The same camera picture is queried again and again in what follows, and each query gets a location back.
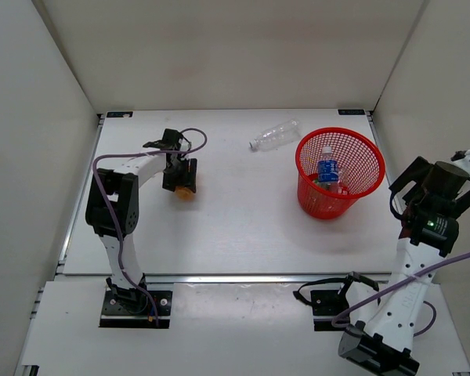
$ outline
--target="red basket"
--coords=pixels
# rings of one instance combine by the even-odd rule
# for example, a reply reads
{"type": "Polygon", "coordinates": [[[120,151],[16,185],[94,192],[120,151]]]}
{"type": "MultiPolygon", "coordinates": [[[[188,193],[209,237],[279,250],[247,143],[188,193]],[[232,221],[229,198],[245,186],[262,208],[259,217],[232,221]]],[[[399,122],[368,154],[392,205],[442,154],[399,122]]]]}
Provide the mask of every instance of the red basket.
{"type": "Polygon", "coordinates": [[[305,136],[296,150],[296,166],[299,204],[319,219],[339,217],[359,198],[374,192],[385,176],[379,149],[366,137],[344,128],[317,129],[305,136]],[[324,146],[332,148],[339,168],[348,169],[348,194],[324,190],[313,182],[324,146]]]}

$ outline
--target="black strap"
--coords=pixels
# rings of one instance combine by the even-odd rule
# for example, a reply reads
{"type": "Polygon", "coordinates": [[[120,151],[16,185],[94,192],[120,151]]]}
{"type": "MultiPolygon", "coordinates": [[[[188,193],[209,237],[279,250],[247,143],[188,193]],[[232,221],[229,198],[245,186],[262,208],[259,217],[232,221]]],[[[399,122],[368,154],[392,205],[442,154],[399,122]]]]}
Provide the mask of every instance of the black strap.
{"type": "Polygon", "coordinates": [[[293,291],[292,294],[295,296],[297,300],[299,300],[301,303],[303,303],[306,306],[315,306],[310,300],[307,300],[300,290],[304,287],[308,286],[316,286],[318,284],[344,284],[346,282],[346,278],[325,278],[323,280],[316,280],[314,282],[308,282],[306,284],[303,284],[297,291],[293,291]]]}

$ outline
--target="white wall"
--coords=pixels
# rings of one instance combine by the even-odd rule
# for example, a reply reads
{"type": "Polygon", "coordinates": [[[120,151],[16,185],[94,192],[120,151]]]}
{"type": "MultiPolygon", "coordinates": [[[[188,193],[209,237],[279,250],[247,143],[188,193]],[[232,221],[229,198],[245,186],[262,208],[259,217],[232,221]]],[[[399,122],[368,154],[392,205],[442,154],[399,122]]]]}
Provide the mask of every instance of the white wall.
{"type": "Polygon", "coordinates": [[[0,0],[0,375],[53,276],[96,125],[31,2],[0,0]]]}
{"type": "MultiPolygon", "coordinates": [[[[470,0],[429,2],[374,121],[397,174],[418,155],[447,160],[470,148],[470,0]]],[[[459,222],[453,255],[470,250],[470,209],[459,222]]],[[[470,261],[438,275],[470,360],[470,261]]]]}
{"type": "Polygon", "coordinates": [[[98,112],[371,110],[422,3],[43,1],[98,112]]]}

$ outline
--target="purple cable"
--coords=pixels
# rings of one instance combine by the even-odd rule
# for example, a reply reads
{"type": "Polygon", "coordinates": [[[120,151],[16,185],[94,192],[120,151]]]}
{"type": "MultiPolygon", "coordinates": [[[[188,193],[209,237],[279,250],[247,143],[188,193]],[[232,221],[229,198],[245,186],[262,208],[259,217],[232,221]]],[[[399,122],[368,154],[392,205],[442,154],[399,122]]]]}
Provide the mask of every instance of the purple cable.
{"type": "Polygon", "coordinates": [[[181,150],[155,150],[155,151],[150,151],[149,153],[135,153],[135,154],[104,154],[100,155],[97,158],[94,159],[94,162],[92,163],[92,174],[94,175],[94,180],[96,181],[96,184],[99,188],[99,191],[101,192],[101,196],[103,196],[104,203],[106,204],[108,208],[108,212],[110,213],[111,220],[113,221],[113,224],[115,226],[115,229],[117,230],[117,239],[118,239],[118,267],[122,271],[122,276],[137,290],[141,291],[148,301],[151,303],[153,307],[153,311],[155,312],[155,320],[157,321],[158,325],[158,310],[157,310],[157,305],[155,304],[155,301],[151,294],[148,292],[148,290],[140,287],[137,283],[135,283],[131,277],[127,274],[125,271],[124,264],[122,262],[122,252],[124,251],[124,234],[122,233],[122,230],[120,228],[120,224],[118,223],[118,218],[117,214],[115,213],[115,210],[111,206],[110,199],[108,198],[105,190],[104,190],[104,185],[103,182],[101,181],[101,178],[99,177],[99,174],[97,173],[97,164],[99,161],[103,159],[109,159],[109,158],[135,158],[135,157],[146,157],[146,156],[153,156],[157,154],[191,154],[195,151],[198,151],[202,149],[205,144],[207,143],[207,135],[205,134],[204,131],[197,129],[197,128],[186,128],[183,129],[180,133],[188,132],[188,131],[195,131],[199,132],[203,137],[204,137],[204,142],[199,146],[194,149],[188,150],[188,151],[181,151],[181,150]]]}
{"type": "Polygon", "coordinates": [[[430,322],[428,323],[426,327],[414,333],[414,337],[417,337],[418,335],[422,335],[423,333],[426,333],[427,331],[429,331],[430,328],[433,327],[433,324],[437,320],[437,308],[432,303],[427,302],[426,300],[423,303],[425,303],[428,307],[432,309],[432,319],[430,320],[430,322]]]}
{"type": "Polygon", "coordinates": [[[356,309],[359,309],[362,306],[365,306],[366,304],[369,304],[371,302],[374,302],[375,300],[378,300],[380,297],[385,296],[389,294],[390,292],[394,292],[395,290],[399,290],[401,287],[406,286],[407,284],[410,284],[414,280],[416,280],[419,277],[423,277],[425,274],[433,272],[436,269],[442,268],[443,266],[448,266],[450,264],[454,264],[455,262],[460,262],[466,259],[470,259],[470,252],[465,253],[464,255],[459,255],[453,258],[449,258],[447,260],[443,260],[441,262],[437,262],[434,265],[431,265],[427,268],[424,268],[420,270],[419,272],[416,272],[413,276],[410,276],[406,278],[405,280],[401,280],[400,282],[393,284],[390,287],[387,287],[383,291],[379,291],[378,293],[372,295],[371,297],[363,300],[362,302],[359,302],[355,305],[352,305],[350,308],[345,309],[343,312],[339,313],[337,316],[332,319],[331,325],[333,327],[348,327],[348,324],[338,324],[338,321],[341,319],[345,319],[351,312],[355,311],[356,309]]]}

